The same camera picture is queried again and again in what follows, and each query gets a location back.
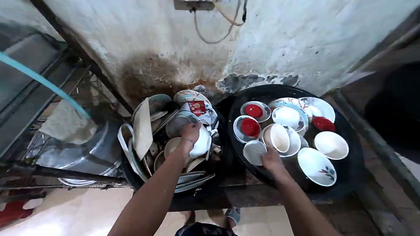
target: bowl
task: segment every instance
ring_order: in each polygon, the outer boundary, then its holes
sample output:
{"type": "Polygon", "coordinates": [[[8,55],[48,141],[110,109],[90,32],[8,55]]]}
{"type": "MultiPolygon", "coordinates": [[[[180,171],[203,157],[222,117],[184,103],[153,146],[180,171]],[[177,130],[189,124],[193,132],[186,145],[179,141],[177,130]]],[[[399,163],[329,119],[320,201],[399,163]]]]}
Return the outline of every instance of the bowl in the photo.
{"type": "Polygon", "coordinates": [[[273,121],[286,125],[294,130],[299,130],[299,112],[293,108],[280,106],[273,110],[273,121]]]}
{"type": "Polygon", "coordinates": [[[211,145],[211,137],[209,131],[201,125],[197,142],[194,144],[194,148],[189,152],[191,158],[197,158],[205,154],[211,145]]]}
{"type": "Polygon", "coordinates": [[[183,115],[176,115],[171,121],[166,124],[165,131],[170,139],[180,137],[182,128],[185,124],[191,123],[188,117],[183,115]]]}
{"type": "Polygon", "coordinates": [[[329,119],[332,123],[336,120],[336,113],[331,105],[316,97],[301,97],[299,101],[303,102],[301,108],[306,112],[309,118],[309,122],[312,121],[315,116],[322,116],[329,119]]]}
{"type": "Polygon", "coordinates": [[[309,127],[309,120],[308,120],[307,114],[305,113],[305,111],[300,106],[297,106],[297,105],[292,104],[292,103],[282,102],[282,101],[276,102],[273,106],[274,106],[273,107],[273,113],[274,113],[274,110],[276,108],[281,108],[281,107],[293,108],[295,111],[297,111],[299,113],[299,123],[298,123],[299,126],[295,130],[300,135],[302,135],[302,136],[305,135],[305,132],[308,130],[308,127],[309,127]]]}
{"type": "Polygon", "coordinates": [[[264,141],[264,133],[267,131],[267,129],[269,129],[271,126],[272,126],[273,124],[269,124],[269,125],[267,125],[262,131],[261,131],[261,133],[260,133],[260,136],[258,137],[258,140],[261,140],[261,142],[264,144],[264,145],[266,145],[265,144],[265,141],[264,141]]]}
{"type": "Polygon", "coordinates": [[[265,131],[264,141],[267,147],[275,148],[279,152],[287,152],[290,147],[290,139],[286,128],[277,123],[265,131]]]}
{"type": "Polygon", "coordinates": [[[179,143],[181,142],[181,138],[177,137],[177,138],[173,138],[171,140],[169,140],[166,145],[165,148],[163,150],[163,155],[165,156],[165,159],[168,158],[168,156],[175,151],[175,149],[178,147],[179,143]]]}
{"type": "Polygon", "coordinates": [[[267,148],[258,140],[247,142],[242,150],[244,157],[253,165],[263,165],[261,156],[267,154],[267,148]]]}
{"type": "Polygon", "coordinates": [[[255,119],[245,118],[241,123],[241,131],[245,135],[257,137],[260,134],[261,127],[255,119]]]}
{"type": "Polygon", "coordinates": [[[315,136],[314,145],[318,151],[332,160],[341,160],[349,154],[347,142],[334,132],[320,132],[315,136]]]}
{"type": "Polygon", "coordinates": [[[329,119],[322,116],[315,116],[312,118],[312,124],[320,131],[336,131],[336,126],[329,119]]]}
{"type": "Polygon", "coordinates": [[[258,123],[261,123],[270,118],[271,110],[266,104],[262,102],[251,101],[246,102],[241,106],[241,115],[249,115],[255,118],[258,123]]]}
{"type": "Polygon", "coordinates": [[[300,135],[294,129],[287,126],[285,126],[284,128],[287,130],[287,134],[289,136],[290,147],[287,150],[287,152],[280,153],[280,156],[291,157],[300,150],[302,143],[301,143],[300,135]]]}
{"type": "Polygon", "coordinates": [[[337,172],[331,161],[319,151],[305,147],[298,155],[297,161],[303,174],[321,186],[332,186],[337,181],[337,172]]]}
{"type": "Polygon", "coordinates": [[[253,119],[255,122],[257,122],[257,120],[255,120],[254,118],[252,118],[249,115],[240,115],[235,119],[234,125],[233,125],[233,130],[234,130],[235,138],[241,143],[247,143],[251,140],[258,139],[258,137],[248,136],[241,131],[242,122],[246,118],[253,119]]]}

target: concrete wall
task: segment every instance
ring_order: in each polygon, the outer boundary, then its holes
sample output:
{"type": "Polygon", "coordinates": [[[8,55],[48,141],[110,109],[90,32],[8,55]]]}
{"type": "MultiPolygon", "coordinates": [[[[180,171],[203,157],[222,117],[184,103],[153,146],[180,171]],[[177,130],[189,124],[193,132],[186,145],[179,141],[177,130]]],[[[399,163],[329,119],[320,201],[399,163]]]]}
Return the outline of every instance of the concrete wall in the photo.
{"type": "MultiPolygon", "coordinates": [[[[285,83],[321,95],[342,84],[346,70],[420,5],[420,0],[249,0],[247,22],[234,26],[222,42],[208,44],[197,33],[194,14],[175,10],[173,0],[45,2],[92,49],[133,106],[156,92],[188,87],[214,95],[285,83]]],[[[237,3],[220,1],[229,16],[237,3]]],[[[23,14],[7,17],[33,22],[28,11],[23,14]]],[[[229,27],[217,10],[197,12],[197,28],[207,41],[223,38],[229,27]]]]}

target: tiled floor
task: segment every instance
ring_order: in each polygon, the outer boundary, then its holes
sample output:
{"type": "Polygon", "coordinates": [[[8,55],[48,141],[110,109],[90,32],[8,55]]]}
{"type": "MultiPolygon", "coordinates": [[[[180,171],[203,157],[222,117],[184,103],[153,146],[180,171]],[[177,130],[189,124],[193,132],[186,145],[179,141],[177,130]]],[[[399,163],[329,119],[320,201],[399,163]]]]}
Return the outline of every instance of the tiled floor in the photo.
{"type": "MultiPolygon", "coordinates": [[[[27,219],[16,222],[0,236],[106,236],[133,191],[123,189],[57,189],[27,219]]],[[[196,211],[196,221],[221,223],[222,210],[196,211]]],[[[184,224],[179,212],[170,212],[155,235],[169,236],[184,224]]],[[[284,207],[244,208],[234,228],[237,235],[292,236],[284,207]]]]}

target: ceramic bowl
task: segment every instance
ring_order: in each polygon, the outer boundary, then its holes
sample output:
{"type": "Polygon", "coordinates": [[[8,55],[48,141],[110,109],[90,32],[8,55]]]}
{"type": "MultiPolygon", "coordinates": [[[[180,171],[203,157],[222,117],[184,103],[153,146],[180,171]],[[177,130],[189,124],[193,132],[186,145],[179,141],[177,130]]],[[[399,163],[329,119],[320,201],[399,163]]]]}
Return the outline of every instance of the ceramic bowl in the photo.
{"type": "Polygon", "coordinates": [[[290,147],[290,139],[286,128],[277,123],[265,131],[264,141],[267,147],[275,148],[279,152],[287,152],[290,147]]]}
{"type": "Polygon", "coordinates": [[[284,126],[290,140],[290,147],[287,152],[280,153],[281,157],[291,157],[295,155],[301,148],[301,139],[299,134],[292,128],[284,126]]]}
{"type": "Polygon", "coordinates": [[[261,132],[261,127],[256,120],[245,118],[241,124],[241,132],[251,137],[257,137],[261,132]]]}
{"type": "Polygon", "coordinates": [[[335,122],[336,113],[328,102],[316,97],[301,97],[299,101],[303,102],[301,108],[307,113],[309,122],[312,122],[314,116],[322,116],[332,123],[335,122]]]}
{"type": "Polygon", "coordinates": [[[332,160],[340,160],[349,154],[349,145],[340,135],[324,131],[315,136],[314,145],[318,151],[332,160]]]}
{"type": "Polygon", "coordinates": [[[265,141],[264,141],[264,133],[267,131],[267,129],[269,129],[271,126],[272,126],[273,124],[269,124],[269,125],[267,125],[262,131],[261,131],[261,133],[260,133],[260,136],[258,137],[258,140],[260,140],[264,145],[266,145],[265,144],[265,141]]]}
{"type": "Polygon", "coordinates": [[[293,108],[280,106],[273,111],[274,123],[286,125],[294,130],[299,129],[299,112],[293,108]]]}
{"type": "Polygon", "coordinates": [[[248,107],[248,105],[254,105],[254,106],[257,106],[258,108],[261,109],[261,116],[254,117],[255,120],[257,120],[258,123],[264,122],[264,121],[268,120],[271,117],[271,110],[270,110],[270,108],[266,104],[264,104],[262,102],[257,102],[257,101],[251,101],[251,102],[244,103],[241,106],[241,115],[249,115],[249,116],[252,116],[250,114],[247,114],[247,107],[248,107]]]}
{"type": "Polygon", "coordinates": [[[194,113],[192,113],[190,111],[181,110],[181,111],[178,112],[177,115],[181,115],[181,116],[187,117],[189,119],[189,121],[191,121],[191,123],[194,123],[194,124],[197,123],[197,122],[199,122],[198,117],[194,113]]]}
{"type": "Polygon", "coordinates": [[[155,163],[153,164],[153,169],[156,173],[156,171],[159,169],[159,167],[163,164],[165,161],[165,156],[163,154],[164,151],[161,151],[155,158],[155,163]]]}
{"type": "Polygon", "coordinates": [[[300,107],[291,103],[279,102],[276,106],[277,107],[272,113],[273,121],[292,127],[296,132],[303,136],[309,127],[308,116],[306,113],[300,107]]]}
{"type": "Polygon", "coordinates": [[[197,92],[197,91],[194,91],[194,90],[189,90],[189,89],[187,89],[187,90],[182,90],[182,91],[179,91],[179,92],[177,92],[176,94],[175,94],[175,96],[173,97],[173,100],[175,101],[175,102],[178,102],[178,103],[182,103],[182,99],[183,98],[186,98],[186,97],[196,97],[196,98],[200,98],[201,100],[198,100],[198,101],[205,101],[205,102],[207,102],[210,106],[211,106],[211,103],[210,103],[210,101],[204,96],[204,95],[202,95],[201,93],[199,93],[199,92],[197,92]]]}
{"type": "Polygon", "coordinates": [[[165,159],[168,158],[169,154],[171,154],[175,149],[178,147],[179,143],[181,142],[181,138],[173,138],[169,140],[166,145],[165,149],[163,150],[163,155],[165,156],[165,159]]]}
{"type": "Polygon", "coordinates": [[[185,124],[191,123],[190,119],[182,115],[176,115],[166,124],[165,131],[170,139],[180,137],[185,124]]]}
{"type": "Polygon", "coordinates": [[[336,131],[336,126],[329,119],[322,116],[312,118],[312,124],[320,131],[336,131]]]}
{"type": "Polygon", "coordinates": [[[244,149],[242,150],[244,157],[253,165],[263,165],[261,156],[267,154],[267,148],[265,145],[258,141],[252,140],[245,144],[244,149]]]}
{"type": "Polygon", "coordinates": [[[257,136],[256,137],[251,137],[251,136],[248,136],[248,135],[245,135],[244,133],[242,133],[242,131],[241,131],[242,122],[246,118],[253,119],[255,122],[257,122],[257,120],[255,120],[254,118],[252,118],[249,115],[240,115],[235,119],[234,126],[233,126],[234,133],[235,133],[235,138],[241,143],[247,143],[251,140],[258,139],[257,136]]]}
{"type": "Polygon", "coordinates": [[[305,147],[299,151],[297,161],[308,179],[321,186],[332,186],[337,181],[337,173],[330,160],[319,151],[305,147]]]}
{"type": "Polygon", "coordinates": [[[201,125],[197,142],[194,144],[194,148],[189,152],[191,158],[197,158],[205,154],[211,145],[211,137],[209,131],[201,125]]]}

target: stack of dishes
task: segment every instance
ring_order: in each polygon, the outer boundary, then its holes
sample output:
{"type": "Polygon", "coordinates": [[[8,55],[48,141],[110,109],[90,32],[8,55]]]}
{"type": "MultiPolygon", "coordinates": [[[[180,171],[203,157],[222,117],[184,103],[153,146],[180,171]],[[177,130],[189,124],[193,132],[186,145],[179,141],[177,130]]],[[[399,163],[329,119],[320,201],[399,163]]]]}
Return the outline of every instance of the stack of dishes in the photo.
{"type": "Polygon", "coordinates": [[[321,186],[335,184],[337,173],[330,160],[345,158],[349,146],[334,133],[335,111],[331,105],[315,97],[285,97],[268,105],[246,102],[240,109],[233,131],[236,139],[245,144],[243,155],[249,163],[263,165],[261,156],[272,148],[282,158],[296,158],[300,170],[312,182],[321,186]]]}
{"type": "Polygon", "coordinates": [[[147,116],[136,115],[138,111],[142,114],[147,113],[147,106],[142,102],[134,111],[132,122],[134,128],[129,124],[123,124],[118,133],[121,147],[126,154],[133,171],[146,182],[163,163],[168,155],[173,152],[181,141],[181,132],[185,124],[202,122],[199,131],[199,138],[190,152],[190,161],[186,163],[181,174],[175,192],[182,192],[193,189],[204,184],[215,176],[213,173],[202,171],[206,157],[213,154],[213,139],[210,134],[217,134],[216,129],[211,127],[217,126],[217,113],[211,106],[210,101],[202,94],[192,91],[183,90],[178,92],[172,99],[165,94],[153,95],[145,101],[148,101],[150,119],[147,116]],[[202,104],[202,113],[196,115],[191,110],[193,103],[202,104]],[[151,136],[148,136],[148,130],[136,134],[136,127],[151,129],[151,136]],[[136,148],[136,139],[148,142],[148,150],[139,150],[136,148]]]}

